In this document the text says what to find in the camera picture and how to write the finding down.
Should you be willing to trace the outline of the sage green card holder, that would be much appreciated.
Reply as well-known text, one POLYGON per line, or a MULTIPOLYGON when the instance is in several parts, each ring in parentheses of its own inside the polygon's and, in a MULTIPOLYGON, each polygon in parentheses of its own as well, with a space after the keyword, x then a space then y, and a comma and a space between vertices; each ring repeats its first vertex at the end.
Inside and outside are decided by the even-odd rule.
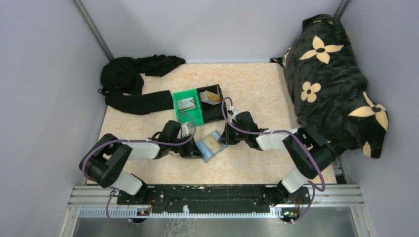
POLYGON ((196 142, 196 145, 201 152, 202 159, 205 163, 208 163, 213 157, 228 147, 228 145, 220 143, 220 138, 220 132, 215 130, 196 142))

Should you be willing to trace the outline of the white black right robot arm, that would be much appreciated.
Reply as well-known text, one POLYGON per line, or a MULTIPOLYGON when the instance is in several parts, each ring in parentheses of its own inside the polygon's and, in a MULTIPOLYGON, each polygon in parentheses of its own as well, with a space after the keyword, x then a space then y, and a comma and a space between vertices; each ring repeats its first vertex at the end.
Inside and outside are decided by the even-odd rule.
POLYGON ((271 197, 274 204, 292 203, 298 191, 309 180, 318 176, 337 158, 337 152, 328 141, 310 125, 302 126, 295 131, 268 131, 259 128, 250 112, 227 110, 224 132, 220 143, 236 145, 244 141, 250 148, 258 151, 286 150, 295 167, 277 185, 271 197))

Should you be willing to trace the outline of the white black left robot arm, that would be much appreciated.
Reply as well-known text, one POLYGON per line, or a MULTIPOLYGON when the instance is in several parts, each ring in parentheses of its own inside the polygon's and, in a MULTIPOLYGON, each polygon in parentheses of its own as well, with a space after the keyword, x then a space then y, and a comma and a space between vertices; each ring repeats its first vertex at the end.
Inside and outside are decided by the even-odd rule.
POLYGON ((82 158, 79 169, 86 179, 118 193, 118 204, 146 204, 153 201, 151 190, 141 178, 124 171, 126 163, 131 159, 161 159, 171 153, 200 158, 195 131, 195 122, 170 120, 162 131, 145 140, 119 139, 107 133, 82 158))

